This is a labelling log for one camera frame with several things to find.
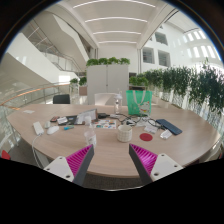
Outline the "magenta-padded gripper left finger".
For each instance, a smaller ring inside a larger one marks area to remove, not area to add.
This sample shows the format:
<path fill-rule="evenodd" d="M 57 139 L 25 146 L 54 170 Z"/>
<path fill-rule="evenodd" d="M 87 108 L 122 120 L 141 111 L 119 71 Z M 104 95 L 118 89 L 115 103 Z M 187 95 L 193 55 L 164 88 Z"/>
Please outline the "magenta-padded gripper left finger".
<path fill-rule="evenodd" d="M 57 157 L 44 170 L 82 186 L 93 155 L 94 147 L 89 145 L 67 157 Z"/>

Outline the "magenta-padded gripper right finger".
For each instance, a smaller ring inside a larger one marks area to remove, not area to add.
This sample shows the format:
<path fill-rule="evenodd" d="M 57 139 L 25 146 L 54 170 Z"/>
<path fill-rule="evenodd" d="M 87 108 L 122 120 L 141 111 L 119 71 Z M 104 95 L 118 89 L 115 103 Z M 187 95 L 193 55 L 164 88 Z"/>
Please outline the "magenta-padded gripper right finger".
<path fill-rule="evenodd" d="M 129 145 L 129 155 L 144 185 L 182 169 L 181 165 L 165 153 L 155 154 L 134 144 Z"/>

